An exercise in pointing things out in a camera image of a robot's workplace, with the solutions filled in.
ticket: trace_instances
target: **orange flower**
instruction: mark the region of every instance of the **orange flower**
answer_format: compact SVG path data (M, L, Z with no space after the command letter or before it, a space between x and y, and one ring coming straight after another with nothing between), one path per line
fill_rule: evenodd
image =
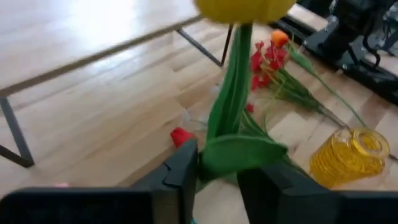
M275 47L281 48L289 41L289 36L285 32L277 29L272 31L271 41L274 43Z

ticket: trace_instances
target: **black metal table leg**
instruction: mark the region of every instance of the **black metal table leg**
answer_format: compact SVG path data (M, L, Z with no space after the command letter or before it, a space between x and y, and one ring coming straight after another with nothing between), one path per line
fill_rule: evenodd
M26 144L25 138L22 134L21 128L18 125L17 118L15 117L8 99L0 98L0 106L4 116L6 117L7 124L10 127L12 137L14 137L20 154L17 155L16 153L0 145L0 156L3 156L6 159L9 159L10 161L15 162L16 164L25 168L33 166L35 163L33 161L32 154L29 151L29 147Z
M398 30L394 31L391 36L387 38L383 46L380 49L388 52L389 54L398 57L398 52L394 50L393 46L398 41Z
M176 31L183 37L185 38L188 42L190 42L194 47L196 47L200 52L202 52L204 55L206 55L210 60L212 60L216 65L219 67L222 67L225 63L225 58L226 54L228 51L228 46L229 46L229 41L231 40L231 34L233 30L233 25L229 26L228 29L228 34L226 36L225 40L225 45L224 45L224 51L223 51L223 56L221 61L218 60L212 53L210 53L204 46L199 44L194 38L192 38L189 34L187 34L182 28L177 29Z

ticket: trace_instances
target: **wooden table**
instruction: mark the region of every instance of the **wooden table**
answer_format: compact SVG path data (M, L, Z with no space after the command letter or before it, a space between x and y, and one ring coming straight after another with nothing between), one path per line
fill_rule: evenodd
M185 29L221 58L228 26ZM35 165L0 157L0 195L27 186L128 186L173 153L170 132L222 77L176 32L8 97ZM0 116L0 142L15 153Z
M182 29L201 19L191 1L17 0L0 8L0 105L21 156L2 145L0 155L24 167L34 162L7 96L174 30L222 66L232 31L218 60Z
M299 6L293 7L289 15L305 21L316 29L322 29L327 24L326 20ZM255 28L252 46L256 41L269 39L269 33L270 28ZM389 57L388 59L395 63L398 62L396 58ZM398 156L397 107L344 76L341 72L326 68L314 58L312 58L312 62L321 77L354 107L367 125L384 135L390 144L391 153ZM382 65L388 66L389 70L394 68L386 64L386 61ZM313 95L340 119L351 127L360 126L352 112L305 70L293 62L287 64L287 70L307 86ZM263 96L264 92L251 96L255 102L253 116L259 124L262 124L264 107L267 106L269 101L264 99ZM207 100L203 100L189 109L192 119L207 122L208 112L215 98L216 94L211 95ZM192 122L187 125L187 128L195 130L196 135L201 139L201 145L204 145L203 137L205 136L206 126ZM269 134L277 141L288 145L289 156L307 171L309 170L310 156L337 128L335 124L319 115L279 101L272 106L267 118ZM387 159L382 174L342 185L339 189L396 191L398 190L398 163ZM194 217L198 223L248 223L239 189L222 180L215 181L197 195Z

